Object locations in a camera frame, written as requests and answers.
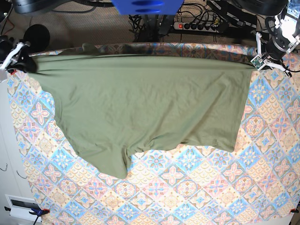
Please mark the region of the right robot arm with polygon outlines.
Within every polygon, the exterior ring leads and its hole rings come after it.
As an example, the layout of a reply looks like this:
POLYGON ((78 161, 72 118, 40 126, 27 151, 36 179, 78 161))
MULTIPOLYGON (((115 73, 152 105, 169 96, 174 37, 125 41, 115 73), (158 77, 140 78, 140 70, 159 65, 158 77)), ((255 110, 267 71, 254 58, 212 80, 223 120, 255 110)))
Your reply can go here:
POLYGON ((0 37, 0 69, 13 73, 17 70, 25 73, 35 73, 37 65, 29 56, 30 42, 14 44, 13 38, 0 37))

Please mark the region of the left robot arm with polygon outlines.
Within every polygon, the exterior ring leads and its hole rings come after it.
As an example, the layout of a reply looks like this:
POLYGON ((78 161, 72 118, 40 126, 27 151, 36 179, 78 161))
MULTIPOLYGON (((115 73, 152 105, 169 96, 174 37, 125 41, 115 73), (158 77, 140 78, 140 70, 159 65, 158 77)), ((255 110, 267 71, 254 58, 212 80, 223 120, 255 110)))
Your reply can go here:
POLYGON ((298 0, 233 0, 237 7, 265 16, 265 26, 271 39, 261 42, 257 32, 257 55, 251 60, 258 70, 277 68, 288 77, 298 70, 291 70, 283 63, 283 57, 300 44, 300 2, 298 0))

